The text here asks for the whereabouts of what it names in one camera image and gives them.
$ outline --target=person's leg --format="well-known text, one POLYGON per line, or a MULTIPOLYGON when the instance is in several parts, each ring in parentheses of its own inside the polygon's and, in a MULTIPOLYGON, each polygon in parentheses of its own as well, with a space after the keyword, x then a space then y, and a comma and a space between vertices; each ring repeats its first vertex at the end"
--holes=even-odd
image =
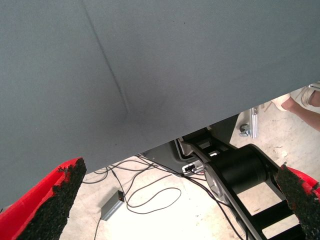
POLYGON ((295 100, 293 100, 292 97, 290 97, 288 100, 282 103, 281 106, 285 110, 297 115, 299 118, 301 118, 314 129, 320 131, 320 113, 303 108, 295 100))
POLYGON ((309 102, 314 107, 320 107, 320 91, 314 91, 309 99, 309 102))

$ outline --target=black cable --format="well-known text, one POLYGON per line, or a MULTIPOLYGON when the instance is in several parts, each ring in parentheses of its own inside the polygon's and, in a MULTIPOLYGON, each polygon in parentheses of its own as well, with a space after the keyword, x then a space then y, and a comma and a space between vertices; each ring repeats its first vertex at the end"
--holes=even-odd
POLYGON ((125 161, 122 161, 122 162, 118 163, 117 165, 111 165, 112 167, 106 166, 106 167, 105 167, 106 170, 103 171, 103 172, 96 172, 96 171, 94 171, 94 173, 95 173, 95 174, 98 174, 98 175, 106 174, 106 175, 103 176, 101 179, 99 179, 99 180, 97 180, 97 181, 93 181, 93 182, 82 181, 82 183, 83 183, 83 184, 97 184, 97 183, 102 182, 103 180, 105 180, 105 179, 108 177, 108 173, 109 173, 108 168, 109 168, 110 170, 113 169, 113 168, 118 168, 118 169, 123 169, 123 170, 127 170, 127 171, 133 171, 133 172, 139 172, 139 171, 141 171, 141 169, 129 169, 129 168, 125 168, 125 167, 120 167, 120 166, 119 166, 119 165, 124 164, 124 163, 127 163, 127 162, 136 162, 136 163, 140 163, 140 164, 148 165, 148 166, 150 165, 150 163, 145 164, 145 163, 140 162, 140 161, 137 161, 137 160, 125 160, 125 161))
POLYGON ((96 225, 96 228, 95 228, 95 234, 94 234, 94 239, 93 240, 96 240, 96 237, 97 237, 97 232, 98 232, 98 227, 99 227, 99 223, 101 221, 101 218, 99 219, 97 225, 96 225))
POLYGON ((103 171, 103 172, 96 172, 96 171, 94 171, 95 174, 105 174, 105 173, 107 173, 107 172, 108 172, 108 168, 107 168, 107 167, 105 167, 105 171, 103 171))
MULTIPOLYGON (((159 210, 166 209, 166 208, 170 207, 172 204, 174 204, 174 203, 180 198, 182 192, 181 192, 181 190, 180 190, 179 188, 176 188, 176 187, 168 187, 168 188, 162 189, 161 191, 157 192, 153 197, 151 197, 151 198, 150 198, 149 200, 147 200, 146 202, 144 202, 144 203, 142 203, 142 204, 140 204, 140 205, 138 205, 138 206, 133 206, 133 208, 137 208, 137 207, 143 206, 144 204, 146 204, 146 203, 148 203, 149 201, 151 201, 156 195, 158 195, 159 193, 161 193, 161 192, 163 192, 163 191, 165 191, 165 190, 168 190, 168 189, 176 189, 176 190, 179 190, 179 191, 180 191, 180 195, 179 195, 178 198, 177 198, 174 202, 172 202, 170 205, 165 206, 165 207, 162 207, 162 208, 159 208, 159 209, 155 209, 155 210, 152 210, 152 211, 149 211, 149 212, 136 212, 136 211, 133 211, 133 210, 129 209, 130 205, 128 204, 129 201, 126 200, 126 195, 127 195, 127 193, 130 191, 131 187, 133 186, 133 182, 135 181, 135 178, 136 178, 138 175, 142 174, 142 173, 143 173, 144 171, 146 171, 146 170, 150 170, 150 169, 156 168, 156 169, 158 169, 158 170, 171 173, 171 174, 173 174, 173 175, 175 175, 175 176, 177 176, 177 177, 185 178, 185 179, 189 180, 190 182, 196 184, 196 185, 199 186, 200 188, 202 188, 204 191, 206 191, 207 194, 217 203, 217 205, 219 206, 220 210, 222 211, 224 217, 225 217, 226 220, 228 221, 228 223, 229 223, 229 225, 231 226, 231 228, 232 228, 232 230, 234 231, 234 233, 238 236, 238 238, 239 238, 240 240, 244 240, 244 239, 240 236, 240 234, 237 232, 237 230, 235 229, 234 225, 233 225, 232 222, 230 221, 228 215, 226 214, 225 210, 222 208, 221 205, 224 205, 224 206, 226 206, 226 207, 228 207, 228 208, 231 208, 231 209, 234 209, 234 208, 233 208, 232 206, 230 206, 230 205, 222 202, 222 201, 217 200, 217 199, 215 198, 215 196, 214 196, 204 185, 202 185, 201 183, 195 181, 195 179, 196 179, 196 180, 202 180, 202 181, 203 181, 204 179, 197 178, 197 177, 189 177, 189 176, 186 176, 186 175, 184 175, 184 174, 181 173, 181 172, 177 172, 177 171, 173 170, 172 168, 170 168, 170 167, 168 167, 168 166, 162 165, 162 164, 160 164, 160 163, 158 163, 158 162, 156 162, 156 161, 154 161, 154 160, 150 160, 150 159, 148 159, 148 158, 146 158, 146 157, 144 157, 144 156, 142 156, 142 155, 136 155, 136 157, 138 157, 140 160, 144 161, 145 163, 140 162, 140 161, 136 161, 136 160, 126 160, 126 161, 123 161, 123 162, 118 163, 117 165, 111 165, 112 167, 109 167, 110 170, 111 170, 111 172, 112 172, 112 174, 114 175, 114 177, 117 179, 117 181, 118 181, 119 184, 120 184, 120 187, 121 187, 121 189, 122 189, 122 191, 123 191, 123 194, 124 194, 124 200, 125 200, 125 202, 126 202, 126 208, 127 208, 130 212, 133 212, 133 213, 136 213, 136 214, 149 214, 149 213, 153 213, 153 212, 155 212, 155 211, 159 211, 159 210), (165 169, 161 169, 161 168, 159 168, 158 166, 153 165, 153 163, 146 162, 145 160, 148 160, 148 161, 150 161, 150 162, 153 162, 153 163, 157 164, 158 166, 161 166, 161 167, 163 167, 163 168, 165 168, 165 169), (145 168, 145 169, 139 169, 139 170, 136 170, 136 169, 128 169, 128 168, 123 168, 123 167, 118 167, 120 164, 123 164, 123 163, 126 163, 126 162, 137 162, 137 163, 140 163, 140 164, 143 164, 143 165, 147 165, 148 167, 145 168), (124 189, 123 189, 123 186, 122 186, 122 184, 121 184, 118 176, 117 176, 116 173, 113 171, 114 168, 124 169, 124 170, 127 170, 127 171, 137 171, 137 172, 139 171, 139 172, 133 177, 133 179, 132 179, 132 181, 131 181, 131 184, 130 184, 130 187, 128 188, 128 190, 127 190, 126 193, 125 193, 125 191, 124 191, 124 189)), ((102 178, 102 179, 100 179, 100 180, 98 180, 98 181, 95 181, 95 182, 83 182, 83 183, 85 183, 85 184, 94 184, 94 183, 101 182, 101 181, 103 181, 104 179, 107 178, 108 172, 109 172, 109 171, 108 171, 108 167, 106 167, 106 171, 103 172, 103 173, 106 173, 106 175, 104 176, 104 178, 102 178)), ((141 188, 137 189, 133 194, 135 194, 135 193, 138 192, 139 190, 141 190, 141 189, 143 189, 143 188, 145 188, 145 187, 148 187, 148 186, 150 186, 151 184, 154 184, 154 183, 162 180, 163 178, 166 178, 166 177, 169 177, 169 176, 170 176, 170 175, 166 175, 166 176, 164 176, 164 177, 162 177, 162 178, 160 178, 160 179, 157 179, 156 181, 154 181, 154 182, 152 182, 152 183, 150 183, 150 184, 148 184, 148 185, 146 185, 146 186, 144 186, 144 187, 141 187, 141 188)), ((97 228, 96 228, 96 232, 95 232, 95 237, 94 237, 94 238, 96 238, 96 235, 97 235, 98 225, 97 225, 97 228)))
POLYGON ((83 184, 97 184, 97 183, 100 183, 102 182, 103 180, 105 180, 107 177, 108 177, 108 167, 106 167, 106 175, 103 176, 101 179, 99 179, 98 181, 92 181, 92 182, 89 182, 89 181, 82 181, 83 184))
MULTIPOLYGON (((146 157, 144 157, 144 156, 139 156, 139 155, 137 155, 136 157, 138 157, 138 158, 142 157, 142 158, 144 158, 145 160, 148 160, 148 161, 150 161, 150 162, 153 162, 153 163, 155 163, 155 164, 157 164, 157 165, 159 165, 159 166, 163 166, 163 165, 159 164, 158 162, 156 162, 156 161, 154 161, 154 160, 150 160, 150 159, 148 159, 148 158, 146 158, 146 157)), ((163 166, 163 167, 164 167, 164 168, 168 168, 168 169, 170 169, 170 170, 172 170, 172 171, 174 171, 175 173, 178 174, 177 171, 175 171, 175 170, 173 170, 173 169, 171 169, 171 168, 169 168, 169 167, 167 167, 167 166, 163 166)), ((201 183, 193 180, 191 177, 188 177, 188 176, 186 176, 186 175, 181 175, 181 176, 182 176, 183 178, 185 178, 185 179, 188 179, 190 182, 198 185, 199 187, 201 187, 203 190, 205 190, 205 191, 208 193, 208 195, 209 195, 209 196, 216 202, 216 204, 219 206, 219 208, 220 208, 220 210, 222 211, 224 217, 225 217, 226 220, 228 221, 229 225, 231 226, 232 230, 233 230, 234 233, 237 235, 237 237, 238 237, 240 240, 244 240, 244 239, 240 236, 240 234, 238 233, 238 231, 235 229, 235 226, 232 224, 232 222, 230 221, 229 217, 227 216, 225 210, 222 208, 221 205, 224 205, 224 206, 226 206, 226 207, 228 207, 228 208, 231 208, 231 209, 234 209, 234 208, 233 208, 232 206, 230 206, 230 205, 222 202, 222 201, 217 200, 216 197, 215 197, 205 186, 203 186, 201 183)))
MULTIPOLYGON (((143 171, 141 171, 141 172, 139 172, 138 174, 136 174, 136 175, 134 176, 134 179, 135 179, 139 174, 141 174, 142 172, 144 172, 145 170, 147 170, 147 169, 144 169, 143 171)), ((152 184, 155 184, 156 182, 158 182, 158 181, 160 181, 160 180, 162 180, 162 179, 164 179, 164 178, 167 178, 167 177, 169 177, 169 176, 171 176, 171 175, 163 176, 163 177, 161 177, 161 178, 159 178, 159 179, 157 179, 157 180, 149 183, 148 185, 145 185, 145 186, 137 189, 136 191, 133 192, 133 194, 131 194, 131 196, 130 196, 129 199, 127 200, 126 195, 127 195, 128 192, 130 191, 130 189, 131 189, 131 187, 132 187, 132 184, 131 184, 131 186, 129 187, 129 189, 125 192, 125 190, 124 190, 124 188, 123 188, 123 186, 122 186, 122 184, 121 184, 121 182, 120 182, 117 174, 116 174, 112 169, 111 169, 111 172, 112 172, 112 174, 114 175, 114 177, 117 179, 117 181, 118 181, 118 183, 119 183, 119 185, 120 185, 120 187, 121 187, 121 189, 122 189, 122 191, 123 191, 123 193, 124 193, 123 195, 124 195, 124 200, 125 200, 125 203, 126 203, 126 208, 127 208, 130 212, 135 213, 135 214, 145 215, 145 214, 150 214, 150 213, 153 213, 153 212, 156 212, 156 211, 159 211, 159 210, 166 209, 166 208, 170 207, 172 204, 174 204, 174 203, 180 198, 180 196, 181 196, 181 194, 182 194, 182 191, 181 191, 179 188, 177 188, 177 187, 167 187, 167 188, 165 188, 165 189, 162 189, 162 190, 158 191, 155 195, 153 195, 153 196, 152 196, 149 200, 147 200, 146 202, 144 202, 144 203, 142 203, 142 204, 140 204, 140 205, 132 206, 132 205, 129 204, 129 201, 130 201, 131 197, 132 197, 135 193, 137 193, 138 191, 140 191, 140 190, 142 190, 142 189, 144 189, 144 188, 146 188, 146 187, 148 187, 148 186, 150 186, 150 185, 152 185, 152 184), (137 212, 137 211, 133 211, 132 209, 129 208, 129 207, 131 207, 131 208, 141 207, 141 206, 147 204, 148 202, 150 202, 154 197, 156 197, 156 196, 157 196, 158 194, 160 194, 161 192, 163 192, 163 191, 165 191, 165 190, 169 190, 169 189, 178 190, 178 191, 180 192, 180 194, 179 194, 179 196, 176 198, 176 200, 174 200, 171 204, 169 204, 169 205, 167 205, 167 206, 165 206, 165 207, 161 207, 161 208, 158 208, 158 209, 155 209, 155 210, 152 210, 152 211, 148 211, 148 212, 137 212)))

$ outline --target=gray fabric cover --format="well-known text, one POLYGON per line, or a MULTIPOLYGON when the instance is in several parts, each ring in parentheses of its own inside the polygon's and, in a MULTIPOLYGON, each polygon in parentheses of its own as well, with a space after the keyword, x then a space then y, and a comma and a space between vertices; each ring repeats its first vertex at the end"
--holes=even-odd
POLYGON ((320 1, 3 0, 0 205, 319 80, 320 1))

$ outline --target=black cylinder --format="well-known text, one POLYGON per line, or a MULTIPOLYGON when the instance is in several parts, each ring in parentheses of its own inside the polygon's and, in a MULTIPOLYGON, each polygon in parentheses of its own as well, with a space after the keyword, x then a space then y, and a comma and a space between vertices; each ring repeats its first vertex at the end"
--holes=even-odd
POLYGON ((263 183, 267 179, 265 164, 251 148, 250 145, 246 145, 222 152, 207 163, 211 167, 215 166, 221 172, 236 194, 263 183))

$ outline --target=white floor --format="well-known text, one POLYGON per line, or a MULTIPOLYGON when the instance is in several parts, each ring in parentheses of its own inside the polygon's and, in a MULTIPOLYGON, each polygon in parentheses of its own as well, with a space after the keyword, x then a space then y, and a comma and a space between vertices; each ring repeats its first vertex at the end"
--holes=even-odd
MULTIPOLYGON (((241 147, 252 143, 260 147, 278 165, 288 166, 305 172, 320 180, 320 132, 309 127, 295 115, 281 112, 274 105, 258 115, 259 136, 257 139, 240 137, 239 130, 233 132, 231 144, 241 147)), ((237 127, 248 122, 248 113, 240 114, 237 127)), ((146 166, 138 163, 124 163, 122 167, 143 169, 146 166)), ((116 169, 120 181, 129 187, 130 179, 136 172, 116 169)), ((131 193, 167 173, 157 169, 145 171, 135 181, 131 193)), ((99 180, 103 175, 90 173, 86 181, 99 180)), ((182 192, 181 197, 169 208, 150 214, 136 214, 127 210, 123 204, 108 221, 100 221, 97 240, 163 240, 163 239, 198 239, 198 240, 229 240, 238 239, 217 204, 206 192, 185 179, 169 176, 160 182, 143 189, 132 198, 132 205, 148 200, 156 192, 164 188, 175 187, 182 192)), ((70 218, 63 230, 60 240, 93 240, 101 207, 120 189, 115 177, 110 173, 102 182, 82 184, 70 218)), ((173 202, 180 192, 169 189, 160 193, 146 206, 136 208, 137 212, 147 212, 165 207, 173 202)), ((250 191, 239 195, 251 213, 257 213, 279 202, 278 198, 267 186, 261 184, 250 191)), ((279 230, 297 223, 295 217, 271 226, 267 229, 267 237, 275 235, 279 230)))

